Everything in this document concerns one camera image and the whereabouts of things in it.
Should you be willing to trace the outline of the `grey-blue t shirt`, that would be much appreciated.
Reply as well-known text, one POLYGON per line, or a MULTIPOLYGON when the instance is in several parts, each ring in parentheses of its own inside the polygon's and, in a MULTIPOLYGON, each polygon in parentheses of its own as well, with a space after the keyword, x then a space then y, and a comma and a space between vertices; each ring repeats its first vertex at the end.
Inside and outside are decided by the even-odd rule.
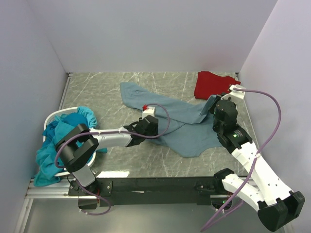
POLYGON ((159 120, 161 137, 153 143, 167 146, 183 158, 198 157, 207 149, 220 147, 217 134, 213 131, 213 115, 200 116, 204 103, 197 105, 151 93, 136 83, 120 84, 123 103, 133 109, 142 110, 143 105, 157 103, 155 116, 159 120))

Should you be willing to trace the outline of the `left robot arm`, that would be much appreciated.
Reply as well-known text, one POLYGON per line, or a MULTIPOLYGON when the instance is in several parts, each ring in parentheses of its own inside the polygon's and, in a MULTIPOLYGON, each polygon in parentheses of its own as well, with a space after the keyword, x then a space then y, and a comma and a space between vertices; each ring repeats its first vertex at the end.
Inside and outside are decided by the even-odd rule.
POLYGON ((114 130, 92 130, 85 124, 77 125, 56 145, 56 159, 60 159, 67 172, 79 184, 87 187, 95 182, 88 160, 97 150, 109 147, 131 147, 145 139, 158 137, 158 119, 152 115, 114 130))

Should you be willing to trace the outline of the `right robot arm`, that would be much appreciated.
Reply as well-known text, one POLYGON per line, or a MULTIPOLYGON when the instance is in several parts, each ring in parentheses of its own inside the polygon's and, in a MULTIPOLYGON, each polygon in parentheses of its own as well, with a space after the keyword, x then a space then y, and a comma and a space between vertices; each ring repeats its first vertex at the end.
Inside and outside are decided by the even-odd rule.
POLYGON ((223 147, 239 161, 248 172, 242 180, 232 170, 226 168, 214 175, 216 187, 231 193, 216 213, 202 227, 207 230, 220 219, 217 215, 235 198, 246 202, 258 214, 261 223, 270 231, 279 228, 299 217, 305 203, 305 197, 299 191, 290 189, 272 170, 261 155, 262 149, 270 142, 281 122, 281 108, 278 101, 271 99, 277 106, 278 120, 274 131, 260 148, 257 148, 249 134, 237 123, 236 103, 244 99, 246 89, 233 88, 222 97, 218 97, 211 108, 213 130, 223 147))

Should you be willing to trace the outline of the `red folded t shirt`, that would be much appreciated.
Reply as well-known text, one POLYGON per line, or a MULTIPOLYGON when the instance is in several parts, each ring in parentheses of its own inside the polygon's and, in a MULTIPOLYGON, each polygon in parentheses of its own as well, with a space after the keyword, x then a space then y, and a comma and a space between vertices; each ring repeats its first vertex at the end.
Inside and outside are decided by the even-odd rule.
POLYGON ((211 95, 228 94, 231 85, 240 85, 231 76, 219 76, 209 71, 201 71, 198 73, 198 78, 194 90, 194 97, 200 100, 207 100, 211 95))

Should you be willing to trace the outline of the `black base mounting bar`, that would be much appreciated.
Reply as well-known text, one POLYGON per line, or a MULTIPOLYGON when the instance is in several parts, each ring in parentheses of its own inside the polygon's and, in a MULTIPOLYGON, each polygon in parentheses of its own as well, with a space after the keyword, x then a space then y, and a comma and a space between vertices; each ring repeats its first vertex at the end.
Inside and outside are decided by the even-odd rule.
POLYGON ((211 205, 212 196, 228 192, 213 177, 98 178, 88 188, 114 205, 183 204, 211 205))

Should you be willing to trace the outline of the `aluminium frame rail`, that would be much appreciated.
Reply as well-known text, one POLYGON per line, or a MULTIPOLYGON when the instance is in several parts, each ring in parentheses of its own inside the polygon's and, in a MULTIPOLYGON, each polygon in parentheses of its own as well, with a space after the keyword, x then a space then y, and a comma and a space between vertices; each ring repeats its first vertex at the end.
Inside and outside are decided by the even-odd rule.
POLYGON ((69 182, 60 181, 44 187, 34 186, 34 179, 30 180, 25 198, 26 199, 65 199, 69 198, 69 182))

